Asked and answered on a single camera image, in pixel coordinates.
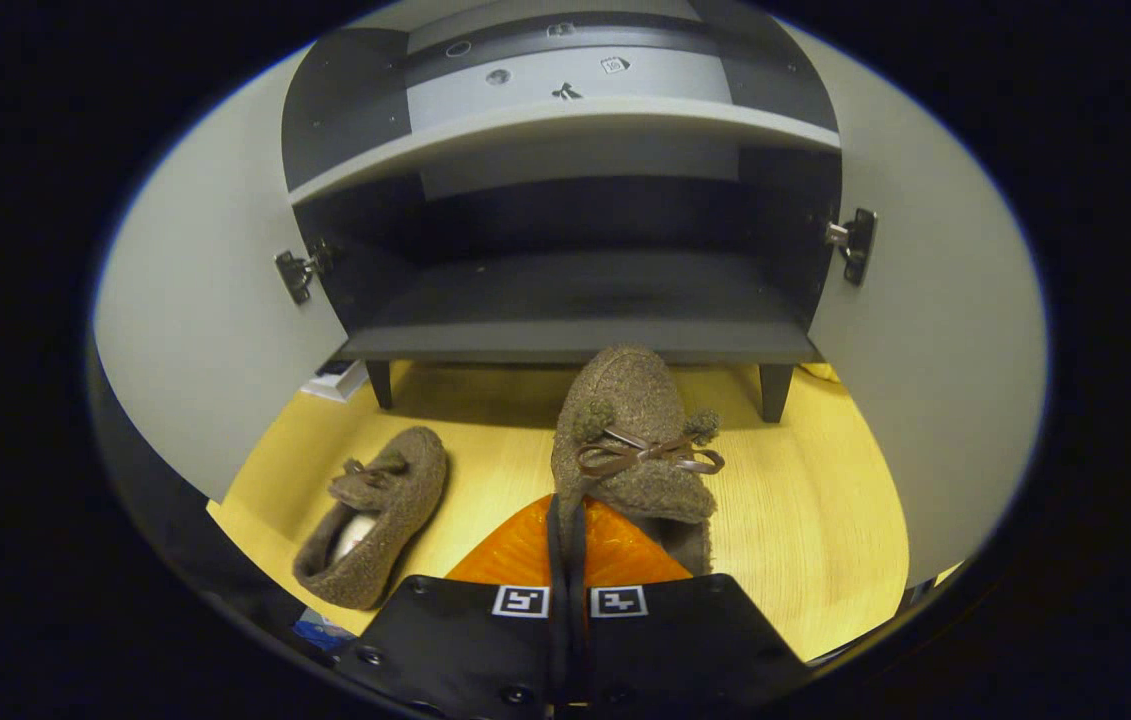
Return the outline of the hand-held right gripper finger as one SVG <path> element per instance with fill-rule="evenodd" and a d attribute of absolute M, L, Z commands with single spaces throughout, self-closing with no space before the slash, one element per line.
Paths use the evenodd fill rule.
<path fill-rule="evenodd" d="M 539 584 L 411 575 L 336 673 L 413 719 L 547 719 L 570 683 L 568 550 L 551 502 Z"/>
<path fill-rule="evenodd" d="M 585 511 L 566 543 L 566 701 L 585 714 L 757 714 L 812 679 L 728 574 L 585 584 Z"/>

